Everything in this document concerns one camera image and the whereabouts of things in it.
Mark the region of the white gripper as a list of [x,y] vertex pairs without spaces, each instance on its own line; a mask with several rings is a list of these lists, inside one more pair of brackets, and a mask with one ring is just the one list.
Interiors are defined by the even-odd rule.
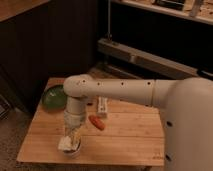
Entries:
[[80,142],[82,132],[82,127],[80,126],[85,122],[85,119],[86,119],[85,113],[75,115],[68,112],[64,112],[65,136],[72,137],[73,131],[73,138],[72,138],[73,144],[78,144]]

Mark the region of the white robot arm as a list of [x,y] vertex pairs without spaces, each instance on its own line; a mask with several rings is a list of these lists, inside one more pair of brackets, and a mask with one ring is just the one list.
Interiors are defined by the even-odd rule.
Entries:
[[85,118],[86,100],[102,96],[164,112],[164,171],[213,171],[213,81],[94,79],[87,74],[65,79],[69,129]]

